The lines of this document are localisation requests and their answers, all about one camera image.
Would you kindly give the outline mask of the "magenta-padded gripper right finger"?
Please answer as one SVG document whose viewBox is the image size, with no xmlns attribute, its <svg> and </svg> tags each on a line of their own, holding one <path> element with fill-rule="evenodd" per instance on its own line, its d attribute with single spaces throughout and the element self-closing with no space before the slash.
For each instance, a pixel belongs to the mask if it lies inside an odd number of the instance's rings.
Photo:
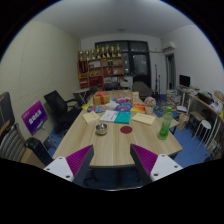
<svg viewBox="0 0 224 224">
<path fill-rule="evenodd" d="M 182 169 L 168 155 L 157 155 L 135 144 L 130 145 L 130 154 L 144 184 L 149 184 Z"/>
</svg>

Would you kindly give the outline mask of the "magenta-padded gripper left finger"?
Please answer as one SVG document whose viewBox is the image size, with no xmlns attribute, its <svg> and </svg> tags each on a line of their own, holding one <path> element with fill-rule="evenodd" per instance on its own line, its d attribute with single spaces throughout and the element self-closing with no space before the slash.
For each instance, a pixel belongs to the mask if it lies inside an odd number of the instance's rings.
<svg viewBox="0 0 224 224">
<path fill-rule="evenodd" d="M 94 148 L 89 145 L 68 157 L 56 158 L 44 170 L 81 186 L 93 156 Z"/>
</svg>

